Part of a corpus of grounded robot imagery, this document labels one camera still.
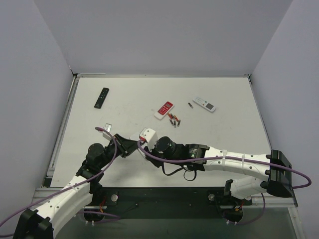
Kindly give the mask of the white grey remote control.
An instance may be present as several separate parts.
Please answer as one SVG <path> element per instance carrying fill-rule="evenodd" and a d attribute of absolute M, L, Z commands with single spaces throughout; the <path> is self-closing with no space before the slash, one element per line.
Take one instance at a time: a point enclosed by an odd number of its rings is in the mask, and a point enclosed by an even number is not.
<path fill-rule="evenodd" d="M 133 141 L 138 141 L 140 139 L 140 132 L 135 132 L 133 133 L 131 136 L 130 136 L 130 140 L 133 140 Z M 146 155 L 138 148 L 137 151 L 139 152 L 139 154 L 143 157 L 143 159 L 145 161 L 148 161 L 146 159 Z"/>

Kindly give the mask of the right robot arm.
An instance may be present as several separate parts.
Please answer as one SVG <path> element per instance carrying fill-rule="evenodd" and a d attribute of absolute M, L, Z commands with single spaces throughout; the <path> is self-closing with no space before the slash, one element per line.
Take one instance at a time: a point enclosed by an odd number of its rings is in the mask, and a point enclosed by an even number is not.
<path fill-rule="evenodd" d="M 140 137 L 145 159 L 156 167 L 177 165 L 186 172 L 224 171 L 244 175 L 225 183 L 224 196 L 249 200 L 259 193 L 280 198 L 293 194 L 292 165 L 279 150 L 269 154 L 243 154 L 203 144 L 178 144 L 169 137 Z"/>

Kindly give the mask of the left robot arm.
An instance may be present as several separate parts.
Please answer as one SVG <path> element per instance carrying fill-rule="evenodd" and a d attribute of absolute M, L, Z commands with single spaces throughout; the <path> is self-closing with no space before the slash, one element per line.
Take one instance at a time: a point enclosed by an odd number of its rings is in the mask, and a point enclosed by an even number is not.
<path fill-rule="evenodd" d="M 125 158 L 138 149 L 138 142 L 116 134 L 107 146 L 94 143 L 81 167 L 60 191 L 44 199 L 36 209 L 26 209 L 19 217 L 13 238 L 54 239 L 61 229 L 86 205 L 102 200 L 99 183 L 106 169 L 120 156 Z"/>

